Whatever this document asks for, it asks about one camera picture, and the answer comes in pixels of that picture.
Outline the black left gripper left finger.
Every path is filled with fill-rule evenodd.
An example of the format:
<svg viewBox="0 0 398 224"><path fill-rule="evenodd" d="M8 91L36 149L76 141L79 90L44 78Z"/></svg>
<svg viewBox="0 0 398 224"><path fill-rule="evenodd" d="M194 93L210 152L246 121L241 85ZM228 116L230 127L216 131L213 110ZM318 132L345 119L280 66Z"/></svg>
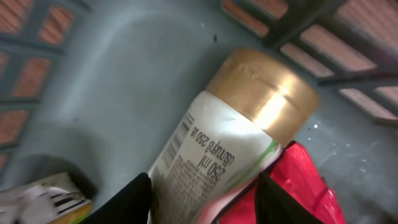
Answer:
<svg viewBox="0 0 398 224"><path fill-rule="evenodd" d="M143 172L81 223L146 224L151 203L152 182Z"/></svg>

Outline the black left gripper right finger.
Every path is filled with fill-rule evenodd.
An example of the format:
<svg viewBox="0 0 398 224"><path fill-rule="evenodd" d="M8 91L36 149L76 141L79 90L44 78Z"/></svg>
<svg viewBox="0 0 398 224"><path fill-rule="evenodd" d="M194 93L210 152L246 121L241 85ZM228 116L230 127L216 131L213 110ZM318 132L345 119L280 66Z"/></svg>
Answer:
<svg viewBox="0 0 398 224"><path fill-rule="evenodd" d="M323 224L266 174L260 174L254 198L257 224Z"/></svg>

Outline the green yellow snack pouch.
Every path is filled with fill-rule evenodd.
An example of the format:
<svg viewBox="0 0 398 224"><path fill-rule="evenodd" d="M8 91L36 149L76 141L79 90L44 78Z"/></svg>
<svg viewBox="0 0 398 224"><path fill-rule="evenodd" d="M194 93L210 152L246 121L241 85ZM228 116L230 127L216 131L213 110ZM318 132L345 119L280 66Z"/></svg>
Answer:
<svg viewBox="0 0 398 224"><path fill-rule="evenodd" d="M62 172L1 191L1 224L80 223L93 205Z"/></svg>

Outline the white tube with gold cap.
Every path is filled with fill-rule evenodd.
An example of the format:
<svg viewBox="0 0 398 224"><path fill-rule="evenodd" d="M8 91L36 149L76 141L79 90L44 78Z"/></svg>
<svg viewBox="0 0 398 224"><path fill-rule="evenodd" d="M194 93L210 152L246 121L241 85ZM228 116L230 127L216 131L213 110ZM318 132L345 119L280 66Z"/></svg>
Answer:
<svg viewBox="0 0 398 224"><path fill-rule="evenodd" d="M151 223L211 223L271 166L319 104L270 55L235 50L191 103L150 169Z"/></svg>

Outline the orange spaghetti pack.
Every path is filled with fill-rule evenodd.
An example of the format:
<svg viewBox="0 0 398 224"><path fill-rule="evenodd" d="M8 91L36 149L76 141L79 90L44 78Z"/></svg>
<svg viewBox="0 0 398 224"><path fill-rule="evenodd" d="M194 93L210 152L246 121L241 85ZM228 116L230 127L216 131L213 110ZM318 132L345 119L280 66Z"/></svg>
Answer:
<svg viewBox="0 0 398 224"><path fill-rule="evenodd" d="M301 206L327 224L345 224L335 192L318 173L310 154L301 144L291 141L282 155L260 174L269 175ZM198 223L257 224L254 198L259 175L247 186L205 205Z"/></svg>

